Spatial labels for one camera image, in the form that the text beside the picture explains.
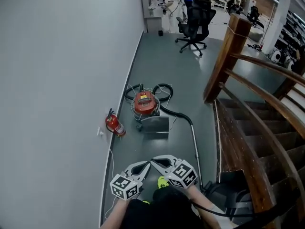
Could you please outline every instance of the black office chair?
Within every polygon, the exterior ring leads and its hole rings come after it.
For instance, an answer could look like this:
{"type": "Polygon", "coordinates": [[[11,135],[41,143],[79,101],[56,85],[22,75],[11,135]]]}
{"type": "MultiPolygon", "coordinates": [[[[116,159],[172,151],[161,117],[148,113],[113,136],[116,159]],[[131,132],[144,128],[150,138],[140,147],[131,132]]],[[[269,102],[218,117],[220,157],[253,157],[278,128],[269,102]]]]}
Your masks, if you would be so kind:
{"type": "Polygon", "coordinates": [[[202,52],[196,44],[203,44],[203,48],[206,48],[206,44],[202,41],[209,35],[208,26],[215,14],[216,10],[204,10],[200,7],[189,7],[187,9],[187,24],[183,24],[183,20],[180,17],[177,17],[179,22],[179,32],[183,33],[185,37],[177,38],[175,42],[178,42],[178,40],[187,42],[179,52],[182,53],[183,49],[188,45],[194,45],[194,47],[200,52],[199,55],[202,56],[202,52]],[[199,26],[202,27],[201,34],[198,34],[199,26]]]}

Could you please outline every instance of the gray floor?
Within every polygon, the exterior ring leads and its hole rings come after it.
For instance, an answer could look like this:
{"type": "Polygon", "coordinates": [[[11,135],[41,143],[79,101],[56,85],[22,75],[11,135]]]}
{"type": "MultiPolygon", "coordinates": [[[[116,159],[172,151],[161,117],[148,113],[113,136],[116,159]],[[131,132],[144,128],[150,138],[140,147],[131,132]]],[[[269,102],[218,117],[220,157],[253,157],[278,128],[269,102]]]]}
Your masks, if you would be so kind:
{"type": "MultiPolygon", "coordinates": [[[[144,34],[129,84],[143,83],[146,88],[154,87],[159,83],[173,85],[174,94],[167,108],[184,113],[192,119],[202,164],[203,183],[206,184],[209,180],[215,181],[216,178],[216,142],[212,106],[203,103],[203,91],[223,41],[207,38],[205,40],[207,48],[203,50],[203,57],[199,57],[199,53],[193,47],[179,53],[184,42],[175,43],[177,36],[181,37],[178,34],[165,34],[163,37],[144,34]]],[[[253,49],[244,48],[243,53],[264,58],[253,49]]],[[[283,81],[283,78],[275,73],[247,62],[239,61],[234,71],[270,92],[273,92],[283,81]]],[[[244,100],[262,101],[233,79],[229,79],[226,86],[244,100]]],[[[170,116],[170,124],[173,120],[174,117],[170,116]]],[[[137,122],[130,111],[130,105],[124,101],[120,121],[127,129],[127,134],[122,139],[116,137],[114,141],[114,174],[122,172],[129,164],[165,154],[183,158],[196,167],[191,130],[185,120],[177,119],[166,138],[144,135],[136,130],[137,122]]],[[[109,170],[109,180],[106,181],[108,184],[112,179],[111,172],[112,165],[109,170]]],[[[145,190],[139,199],[148,201],[152,199],[159,176],[160,174],[152,167],[143,184],[145,190]]],[[[104,211],[111,207],[113,199],[114,196],[108,185],[104,211]]]]}

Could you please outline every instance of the wooden railing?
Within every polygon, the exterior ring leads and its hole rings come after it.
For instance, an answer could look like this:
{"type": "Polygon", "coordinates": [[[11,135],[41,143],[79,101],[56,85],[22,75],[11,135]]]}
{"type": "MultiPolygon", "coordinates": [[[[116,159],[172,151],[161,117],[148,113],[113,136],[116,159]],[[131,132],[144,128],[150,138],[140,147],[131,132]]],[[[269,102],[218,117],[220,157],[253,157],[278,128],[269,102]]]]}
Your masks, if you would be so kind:
{"type": "MultiPolygon", "coordinates": [[[[250,81],[238,75],[237,73],[233,72],[232,70],[237,60],[239,59],[239,60],[252,62],[254,64],[257,64],[258,66],[277,72],[287,77],[289,80],[298,83],[304,87],[305,87],[305,79],[302,76],[294,72],[291,72],[283,67],[280,67],[276,64],[265,62],[257,58],[241,55],[240,53],[242,52],[250,28],[251,28],[251,23],[246,18],[236,14],[231,15],[221,52],[219,53],[214,70],[204,91],[203,98],[206,103],[212,103],[213,101],[216,100],[220,91],[223,90],[229,97],[231,97],[233,101],[235,101],[235,103],[240,107],[241,111],[243,111],[249,117],[253,125],[255,125],[258,129],[262,131],[262,135],[267,140],[268,144],[270,145],[275,155],[279,159],[285,171],[285,174],[289,180],[289,185],[291,189],[295,189],[296,187],[298,187],[300,190],[301,196],[298,199],[297,208],[298,208],[299,220],[301,220],[304,218],[304,214],[305,214],[305,190],[301,178],[292,160],[290,159],[287,151],[283,148],[281,143],[277,140],[275,135],[269,129],[269,127],[243,100],[237,98],[232,92],[230,92],[225,87],[225,83],[228,77],[232,77],[235,80],[242,83],[243,85],[245,85],[246,87],[248,87],[249,89],[251,89],[262,99],[264,99],[267,103],[269,103],[274,109],[276,109],[296,129],[296,131],[300,134],[300,136],[303,139],[305,139],[304,123],[289,108],[287,108],[279,99],[274,97],[272,94],[268,93],[261,87],[251,83],[250,81]]],[[[226,120],[225,115],[222,115],[221,118],[223,119],[222,127],[224,128],[224,130],[227,133],[235,134],[237,130],[233,130],[232,129],[233,126],[230,126],[230,123],[232,123],[232,119],[230,121],[226,120]]],[[[236,138],[237,138],[236,136],[232,138],[231,141],[234,142],[232,144],[238,145],[244,150],[244,147],[246,147],[247,144],[245,143],[245,141],[236,138]]],[[[247,154],[246,156],[243,157],[239,156],[239,158],[245,159],[246,164],[244,165],[246,167],[247,167],[247,162],[251,162],[250,160],[251,157],[253,159],[252,162],[255,163],[255,166],[259,165],[259,161],[257,161],[255,154],[247,154]]],[[[251,172],[253,171],[248,171],[248,172],[245,171],[245,175],[252,176],[253,174],[251,174],[251,172]]],[[[259,175],[258,181],[260,180],[261,181],[264,180],[264,173],[259,175]]],[[[266,182],[264,184],[264,188],[268,189],[269,185],[270,184],[266,182]]],[[[253,192],[254,194],[264,194],[264,192],[262,193],[262,191],[261,192],[253,191],[253,192]]],[[[257,202],[254,201],[254,204],[256,204],[257,208],[255,210],[257,212],[268,209],[268,207],[274,204],[273,194],[269,194],[269,199],[268,201],[266,201],[265,208],[263,209],[258,208],[260,205],[263,206],[262,202],[260,203],[259,201],[257,202]]]]}

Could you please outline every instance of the baseboard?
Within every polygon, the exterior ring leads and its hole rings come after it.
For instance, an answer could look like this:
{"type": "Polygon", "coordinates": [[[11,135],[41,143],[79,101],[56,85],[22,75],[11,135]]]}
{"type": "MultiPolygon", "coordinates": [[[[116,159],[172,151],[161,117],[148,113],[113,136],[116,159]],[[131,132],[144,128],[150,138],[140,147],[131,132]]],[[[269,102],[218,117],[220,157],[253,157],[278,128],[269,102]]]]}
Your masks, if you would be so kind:
{"type": "MultiPolygon", "coordinates": [[[[128,84],[129,78],[130,78],[130,73],[132,71],[134,60],[135,60],[135,58],[137,56],[139,45],[140,45],[140,42],[142,40],[143,34],[144,34],[144,30],[142,31],[142,33],[140,35],[137,47],[136,47],[135,52],[133,54],[132,62],[130,64],[130,67],[129,67],[129,70],[128,70],[128,74],[127,74],[127,77],[126,77],[125,85],[124,85],[124,88],[122,90],[121,98],[120,98],[119,105],[118,105],[118,108],[117,108],[117,111],[116,111],[118,116],[120,116],[120,113],[121,113],[122,104],[123,104],[123,101],[124,101],[124,96],[123,96],[124,95],[124,91],[125,91],[125,89],[127,87],[127,84],[128,84]]],[[[110,167],[110,164],[111,164],[111,162],[110,162],[111,161],[110,149],[112,150],[113,143],[114,143],[114,136],[112,135],[111,136],[111,142],[110,142],[110,145],[109,145],[109,148],[108,148],[108,154],[107,154],[108,158],[107,158],[106,165],[105,165],[104,180],[103,180],[103,185],[102,185],[102,197],[101,197],[101,205],[100,205],[100,215],[101,216],[100,216],[100,220],[99,220],[99,227],[102,225],[103,220],[104,220],[103,216],[104,216],[104,211],[105,211],[105,203],[103,201],[103,198],[106,195],[106,190],[107,190],[107,184],[105,184],[105,182],[108,180],[108,171],[109,171],[109,167],[110,167]]]]}

